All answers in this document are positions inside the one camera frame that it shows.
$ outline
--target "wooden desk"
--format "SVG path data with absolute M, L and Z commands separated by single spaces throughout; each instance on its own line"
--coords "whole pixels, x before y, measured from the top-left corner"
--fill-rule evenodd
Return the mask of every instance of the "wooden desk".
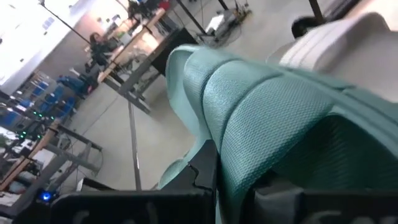
M 155 26 L 155 24 L 163 17 L 165 14 L 165 11 L 163 9 L 159 9 L 155 16 L 146 24 L 146 26 L 151 29 Z M 118 49 L 115 50 L 111 58 L 109 59 L 109 65 L 105 69 L 105 71 L 101 72 L 98 75 L 98 83 L 101 83 L 104 81 L 105 78 L 108 77 L 108 75 L 116 68 L 118 63 L 122 62 L 125 60 L 126 57 L 129 56 L 129 53 L 134 50 L 134 46 L 138 43 L 139 40 L 141 40 L 142 36 L 147 33 L 148 30 L 143 27 L 142 30 L 136 34 L 128 43 L 126 46 L 119 47 Z
M 33 158 L 40 150 L 42 150 L 49 142 L 50 140 L 55 136 L 55 132 L 52 131 L 52 129 L 57 129 L 58 125 L 60 124 L 61 120 L 56 119 L 51 125 L 50 129 L 46 131 L 44 134 L 43 138 L 39 141 L 39 143 L 36 145 L 36 147 L 33 148 L 33 150 L 29 154 L 29 158 Z M 9 184 L 21 173 L 24 168 L 29 164 L 30 160 L 23 158 L 20 158 L 18 161 L 12 165 L 10 170 L 7 172 L 7 174 L 4 176 L 5 179 L 1 182 L 0 185 L 0 191 L 5 190 Z

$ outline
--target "concrete floor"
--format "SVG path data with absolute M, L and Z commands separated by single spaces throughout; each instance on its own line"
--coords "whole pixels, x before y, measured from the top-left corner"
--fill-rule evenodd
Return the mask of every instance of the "concrete floor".
M 207 24 L 210 17 L 221 9 L 217 0 L 185 1 L 200 23 L 200 8 L 201 3 L 203 4 L 204 24 Z M 231 36 L 232 40 L 236 40 L 226 49 L 254 60 L 263 61 L 276 48 L 292 41 L 290 26 L 293 20 L 311 14 L 308 0 L 248 1 L 253 14 L 245 21 L 242 28 Z M 396 0 L 379 1 L 384 1 L 386 4 L 396 2 Z M 233 1 L 226 2 L 227 5 L 234 6 Z M 319 0 L 319 2 L 321 8 L 325 10 L 331 0 Z M 178 7 L 175 11 L 187 29 L 194 31 L 195 26 L 189 22 L 189 18 L 182 10 Z M 171 17 L 177 22 L 180 21 L 176 16 L 171 15 Z M 397 24 L 397 19 L 390 18 L 390 20 Z M 142 188 L 150 189 L 169 164 L 190 149 L 194 138 L 171 110 L 163 77 L 147 91 L 146 97 L 152 113 L 146 115 L 139 110 L 134 112 Z M 102 84 L 82 104 L 73 118 L 71 128 L 104 147 L 103 160 L 97 152 L 93 152 L 91 156 L 92 161 L 102 164 L 102 169 L 96 176 L 98 181 L 115 189 L 135 189 L 129 115 L 127 101 L 123 97 Z M 76 151 L 82 148 L 78 143 L 73 147 Z M 91 175 L 84 169 L 81 171 L 77 173 L 78 179 L 83 177 L 83 173 Z M 75 182 L 76 175 L 71 175 L 65 184 L 65 191 L 72 189 Z

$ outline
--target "table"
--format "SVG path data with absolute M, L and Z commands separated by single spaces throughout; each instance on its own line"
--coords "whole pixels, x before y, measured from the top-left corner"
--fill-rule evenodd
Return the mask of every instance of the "table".
M 106 78 L 104 82 L 114 91 L 125 97 L 130 103 L 134 104 L 143 112 L 149 114 L 150 109 L 140 102 L 139 97 L 133 96 L 131 90 L 133 86 L 142 78 L 142 76 L 153 66 L 159 74 L 165 75 L 165 66 L 171 51 L 182 44 L 197 44 L 196 40 L 189 34 L 185 28 L 171 32 L 151 54 L 135 69 L 129 78 L 117 85 L 115 82 Z
M 77 133 L 74 133 L 73 131 L 67 129 L 66 127 L 62 126 L 61 124 L 61 119 L 56 119 L 54 122 L 49 126 L 48 130 L 46 130 L 45 134 L 43 135 L 43 138 L 34 146 L 33 150 L 30 152 L 28 158 L 32 159 L 40 150 L 44 149 L 45 147 L 49 146 L 49 142 L 53 137 L 55 137 L 58 133 L 58 131 L 61 131 L 67 135 L 72 136 L 73 138 L 85 143 L 89 144 L 91 147 L 101 151 L 102 147 L 91 142 L 87 138 L 80 136 Z M 19 158 L 18 161 L 16 161 L 12 167 L 8 170 L 7 174 L 4 176 L 5 179 L 2 180 L 0 184 L 0 191 L 5 190 L 8 185 L 21 173 L 24 168 L 29 164 L 30 160 L 26 158 Z
M 155 24 L 163 17 L 164 14 L 165 11 L 163 9 L 159 9 L 155 13 L 155 16 L 146 24 L 148 29 L 154 27 Z M 118 66 L 118 63 L 125 60 L 126 57 L 129 57 L 129 52 L 134 50 L 134 46 L 147 32 L 148 30 L 145 27 L 143 27 L 142 30 L 138 34 L 136 34 L 126 46 L 120 46 L 118 49 L 116 49 L 113 52 L 113 55 L 109 59 L 109 65 L 106 67 L 106 69 L 103 72 L 101 72 L 98 75 L 98 83 L 104 82 L 105 78 L 108 78 L 108 76 Z
M 60 120 L 56 119 L 50 127 L 56 129 L 60 124 Z M 29 154 L 29 159 L 33 158 L 40 150 L 47 145 L 47 143 L 55 136 L 55 132 L 51 130 L 47 130 L 44 134 L 43 138 L 39 141 L 39 143 L 33 148 L 33 150 Z M 12 165 L 7 174 L 4 176 L 5 179 L 2 181 L 0 185 L 0 191 L 5 190 L 8 185 L 19 175 L 20 172 L 24 170 L 24 168 L 29 164 L 30 160 L 26 158 L 20 158 L 17 162 Z

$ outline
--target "metal desk leg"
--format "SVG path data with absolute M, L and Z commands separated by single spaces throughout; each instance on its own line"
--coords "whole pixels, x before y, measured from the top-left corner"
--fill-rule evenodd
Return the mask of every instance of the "metal desk leg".
M 48 144 L 45 148 L 46 148 L 46 150 L 55 153 L 57 156 L 65 157 L 67 160 L 72 161 L 73 163 L 76 163 L 79 166 L 82 166 L 82 167 L 92 170 L 94 172 L 100 171 L 99 167 L 96 167 L 93 164 L 91 164 L 83 159 L 80 159 L 79 157 L 73 155 L 72 153 L 65 152 L 64 150 L 59 149 L 56 146 Z
M 119 91 L 120 86 L 112 81 L 112 79 L 105 78 L 104 83 L 107 84 L 107 86 L 111 87 L 112 90 Z
M 19 199 L 10 208 L 11 214 L 18 214 L 24 207 L 33 199 L 37 191 L 44 187 L 51 177 L 58 172 L 58 170 L 67 161 L 66 157 L 57 156 L 47 165 L 41 175 L 34 183 L 23 193 Z
M 317 0 L 309 0 L 311 9 L 313 11 L 313 14 L 315 16 L 315 19 L 319 24 L 323 24 L 325 22 L 325 18 L 322 15 L 321 9 L 319 7 L 318 1 Z
M 223 7 L 224 10 L 228 10 L 228 7 L 223 0 L 218 0 L 218 2 L 220 3 L 221 7 Z
M 76 132 L 74 132 L 74 131 L 69 130 L 68 128 L 64 127 L 64 126 L 61 125 L 61 124 L 58 125 L 58 130 L 60 130 L 61 132 L 65 133 L 65 134 L 67 134 L 67 135 L 69 135 L 69 136 L 74 137 L 75 139 L 77 139 L 77 140 L 79 140 L 79 141 L 81 141 L 81 142 L 83 142 L 83 143 L 86 143 L 86 144 L 91 143 L 92 146 L 93 146 L 93 148 L 95 148 L 95 149 L 97 149 L 97 150 L 99 150 L 99 151 L 102 151 L 102 147 L 99 146 L 98 144 L 93 143 L 93 142 L 90 141 L 89 139 L 87 139 L 87 138 L 85 138 L 85 137 L 79 135 L 78 133 L 76 133 Z
M 88 159 L 88 155 L 90 154 L 90 149 L 91 149 L 91 144 L 87 144 L 85 150 L 81 153 L 79 153 L 79 155 L 77 155 L 77 158 L 83 159 L 83 160 L 87 160 Z M 59 188 L 61 186 L 62 183 L 64 183 L 66 181 L 66 179 L 77 170 L 78 168 L 78 164 L 77 163 L 73 163 L 70 167 L 68 167 L 67 170 L 65 170 L 65 172 L 63 174 L 61 174 L 56 180 L 54 180 L 48 187 L 47 187 L 47 191 L 49 192 L 53 192 L 55 191 L 57 188 Z
M 143 105 L 138 98 L 134 98 L 130 93 L 126 93 L 124 95 L 125 99 L 127 99 L 129 102 L 131 102 L 134 106 L 138 107 L 140 110 L 145 112 L 146 114 L 150 113 L 150 109 Z

